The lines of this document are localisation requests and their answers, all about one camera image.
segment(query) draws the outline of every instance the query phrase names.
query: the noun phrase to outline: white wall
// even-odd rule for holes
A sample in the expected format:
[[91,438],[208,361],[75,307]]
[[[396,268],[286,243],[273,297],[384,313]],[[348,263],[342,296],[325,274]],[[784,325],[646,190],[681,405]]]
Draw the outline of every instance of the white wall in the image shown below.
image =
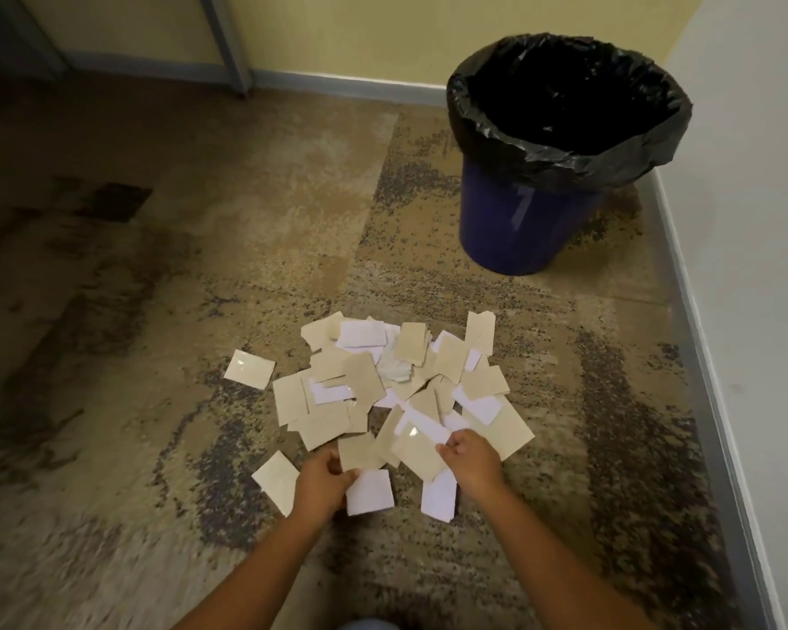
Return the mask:
[[665,67],[695,111],[664,207],[788,627],[788,0],[704,0]]

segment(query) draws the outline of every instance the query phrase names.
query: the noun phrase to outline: trash can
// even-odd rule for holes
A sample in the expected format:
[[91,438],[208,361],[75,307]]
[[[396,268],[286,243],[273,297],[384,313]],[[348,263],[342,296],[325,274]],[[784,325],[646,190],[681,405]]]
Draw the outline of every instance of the trash can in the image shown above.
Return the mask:
[[638,52],[592,38],[518,35],[447,83],[464,154],[459,236],[500,274],[543,269],[608,189],[672,160],[692,103]]

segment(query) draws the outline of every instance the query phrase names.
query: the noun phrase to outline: forearm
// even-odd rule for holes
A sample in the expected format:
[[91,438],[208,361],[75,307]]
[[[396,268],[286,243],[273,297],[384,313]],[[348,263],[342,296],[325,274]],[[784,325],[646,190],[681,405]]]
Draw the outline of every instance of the forearm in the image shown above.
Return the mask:
[[268,630],[320,533],[307,522],[281,520],[173,630]]
[[651,630],[639,608],[590,572],[508,489],[482,509],[538,618],[549,630]]

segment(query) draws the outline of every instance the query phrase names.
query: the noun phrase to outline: floor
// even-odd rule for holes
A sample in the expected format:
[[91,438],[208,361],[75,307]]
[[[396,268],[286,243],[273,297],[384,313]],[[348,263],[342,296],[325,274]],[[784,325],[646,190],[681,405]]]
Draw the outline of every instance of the floor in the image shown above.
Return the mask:
[[[714,504],[632,189],[545,272],[509,278],[457,240],[444,110],[75,73],[0,108],[0,628],[171,625],[275,518],[250,473],[270,392],[233,349],[307,366],[336,310],[463,335],[537,434],[509,482],[666,628],[739,625]],[[375,409],[372,427],[385,410]],[[275,627],[538,627],[466,499],[341,518]]]

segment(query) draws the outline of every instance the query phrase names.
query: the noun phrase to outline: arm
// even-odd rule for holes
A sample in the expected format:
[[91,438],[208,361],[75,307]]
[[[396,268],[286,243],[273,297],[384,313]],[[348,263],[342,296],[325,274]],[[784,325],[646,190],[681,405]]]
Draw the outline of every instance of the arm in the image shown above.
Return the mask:
[[295,505],[215,591],[173,630],[268,630],[304,558],[342,506],[359,472],[338,473],[338,452],[325,448],[301,468]]
[[470,429],[438,452],[485,514],[535,612],[549,630],[654,630],[642,611],[572,554],[506,485],[493,447]]

